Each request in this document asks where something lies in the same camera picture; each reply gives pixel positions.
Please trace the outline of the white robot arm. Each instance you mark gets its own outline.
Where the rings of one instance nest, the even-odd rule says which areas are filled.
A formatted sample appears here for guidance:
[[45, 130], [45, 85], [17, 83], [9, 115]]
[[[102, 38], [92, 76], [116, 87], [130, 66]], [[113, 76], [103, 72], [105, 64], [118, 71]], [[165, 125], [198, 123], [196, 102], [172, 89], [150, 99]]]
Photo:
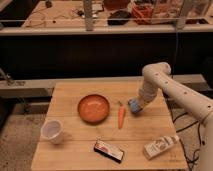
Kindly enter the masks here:
[[141, 111], [161, 89], [205, 127], [196, 171], [213, 171], [213, 99], [173, 80], [170, 73], [171, 68], [166, 62], [146, 65], [142, 69], [143, 83], [132, 111]]

